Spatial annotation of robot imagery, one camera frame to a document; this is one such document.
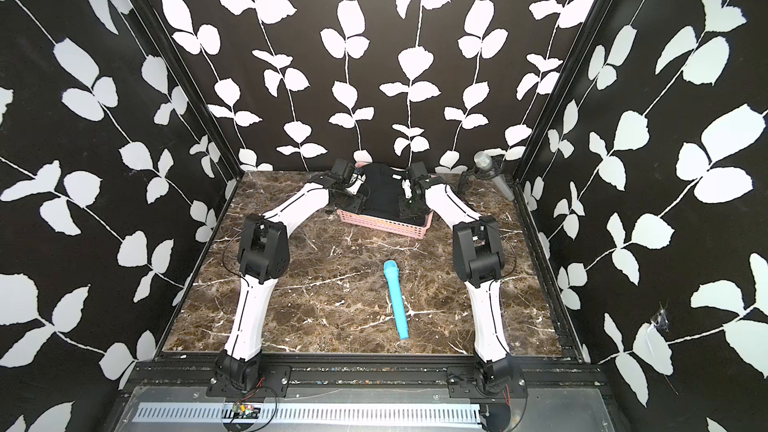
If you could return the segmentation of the pink plastic basket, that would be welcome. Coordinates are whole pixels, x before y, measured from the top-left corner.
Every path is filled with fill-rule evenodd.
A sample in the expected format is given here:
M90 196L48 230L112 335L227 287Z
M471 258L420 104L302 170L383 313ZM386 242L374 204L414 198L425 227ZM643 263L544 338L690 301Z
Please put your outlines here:
M357 162L355 164L355 167L357 169L357 174L360 174L359 169L367 164L374 163L374 162ZM408 176L407 173L404 170L401 170L405 174L405 178L403 180L403 189L405 192L405 196L409 196L410 192L408 190ZM374 229L378 231L384 231L388 233L393 233L396 235L406 236L410 238L415 239L422 239L425 235L427 230L432 224L432 219L434 212L432 211L425 219L423 219L423 222L419 225L413 225L409 223L403 223L403 222L397 222L393 220L368 216L368 215L362 215L360 213L360 209L362 206L362 201L364 200L364 196L359 194L354 197L344 196L344 197L338 197L338 198L332 198L333 205L336 209L337 215L341 219L342 222L365 227L369 229ZM403 199L400 200L400 210L401 214L403 215Z

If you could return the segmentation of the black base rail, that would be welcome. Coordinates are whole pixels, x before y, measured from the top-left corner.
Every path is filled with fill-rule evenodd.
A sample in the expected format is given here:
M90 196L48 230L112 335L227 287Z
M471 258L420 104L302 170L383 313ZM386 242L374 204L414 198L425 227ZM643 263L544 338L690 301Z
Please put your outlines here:
M245 392L214 372L213 353L166 354L141 362L125 385L127 394L140 387L200 388L213 397L240 398ZM437 388L451 398L480 401L521 398L535 389L596 389L610 394L606 377L594 365L569 357L515 356L508 385L483 386L475 361L466 355L288 354L266 353L255 382L286 398L301 388L369 390Z

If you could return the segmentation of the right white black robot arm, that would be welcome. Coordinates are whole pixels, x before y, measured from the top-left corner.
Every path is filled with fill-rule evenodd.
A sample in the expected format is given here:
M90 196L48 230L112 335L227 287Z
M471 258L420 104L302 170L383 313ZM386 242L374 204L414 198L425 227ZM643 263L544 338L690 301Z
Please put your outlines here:
M442 178L418 162L406 169L412 197L436 212L452 231L453 265L472 307L478 388L485 395L515 383L515 364L502 321L505 255L498 222L467 205Z

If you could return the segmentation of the black t-shirt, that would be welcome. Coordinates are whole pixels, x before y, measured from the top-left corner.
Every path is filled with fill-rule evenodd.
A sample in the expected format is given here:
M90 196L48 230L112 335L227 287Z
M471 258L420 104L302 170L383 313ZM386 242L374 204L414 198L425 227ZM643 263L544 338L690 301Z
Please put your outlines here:
M405 174L383 163L370 163L359 169L364 182L358 193L364 196L360 213L397 222L419 225L423 217L401 214L400 200L405 199Z

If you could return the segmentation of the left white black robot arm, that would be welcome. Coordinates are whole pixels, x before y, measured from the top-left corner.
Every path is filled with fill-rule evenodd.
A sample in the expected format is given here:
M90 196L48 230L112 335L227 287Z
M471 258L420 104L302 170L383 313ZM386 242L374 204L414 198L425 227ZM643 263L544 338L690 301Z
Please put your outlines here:
M356 182L354 169L312 176L282 204L244 220L237 260L240 293L232 329L215 361L215 377L239 392L261 380L262 332L271 295L290 263L290 235L311 215L347 195Z

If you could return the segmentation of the white perforated strip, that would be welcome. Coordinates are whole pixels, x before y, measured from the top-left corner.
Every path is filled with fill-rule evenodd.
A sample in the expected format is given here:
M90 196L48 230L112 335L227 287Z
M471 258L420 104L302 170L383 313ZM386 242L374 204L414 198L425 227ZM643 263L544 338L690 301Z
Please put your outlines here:
M322 424L470 427L482 423L477 404L184 403L142 402L131 423Z

